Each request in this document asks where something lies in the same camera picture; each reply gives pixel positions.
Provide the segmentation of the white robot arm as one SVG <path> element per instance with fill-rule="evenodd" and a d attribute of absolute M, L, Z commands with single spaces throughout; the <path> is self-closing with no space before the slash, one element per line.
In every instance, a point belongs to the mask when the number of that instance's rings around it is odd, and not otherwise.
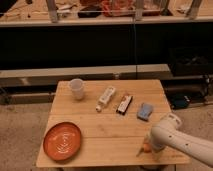
<path fill-rule="evenodd" d="M 213 142 L 179 131 L 181 125 L 173 113 L 162 117 L 150 130 L 151 148 L 159 152 L 169 146 L 213 168 Z"/>

